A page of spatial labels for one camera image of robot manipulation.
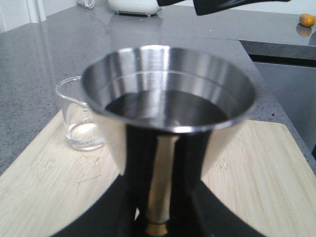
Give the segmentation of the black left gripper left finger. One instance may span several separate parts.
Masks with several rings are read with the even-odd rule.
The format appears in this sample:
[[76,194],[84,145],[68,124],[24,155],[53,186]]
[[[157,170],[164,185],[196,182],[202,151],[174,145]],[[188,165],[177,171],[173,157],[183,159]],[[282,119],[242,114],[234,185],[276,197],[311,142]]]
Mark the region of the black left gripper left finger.
[[101,197],[56,237],[145,237],[157,136],[127,126],[126,167]]

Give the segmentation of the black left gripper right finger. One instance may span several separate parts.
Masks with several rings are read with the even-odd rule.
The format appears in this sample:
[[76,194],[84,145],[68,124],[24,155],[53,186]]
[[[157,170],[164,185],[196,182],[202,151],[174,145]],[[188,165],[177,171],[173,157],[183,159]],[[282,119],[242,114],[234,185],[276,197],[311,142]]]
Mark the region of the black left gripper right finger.
[[202,182],[201,168],[211,132],[181,134],[175,143],[169,237],[261,237]]

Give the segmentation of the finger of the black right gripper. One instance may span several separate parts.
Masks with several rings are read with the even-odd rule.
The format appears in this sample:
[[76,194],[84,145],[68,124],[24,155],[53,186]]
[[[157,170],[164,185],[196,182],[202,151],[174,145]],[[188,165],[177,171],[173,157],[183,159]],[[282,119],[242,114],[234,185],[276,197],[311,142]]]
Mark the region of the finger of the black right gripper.
[[242,5],[272,1],[273,0],[194,0],[193,4],[196,14],[203,16]]
[[181,5],[194,6],[193,0],[157,0],[159,6]]

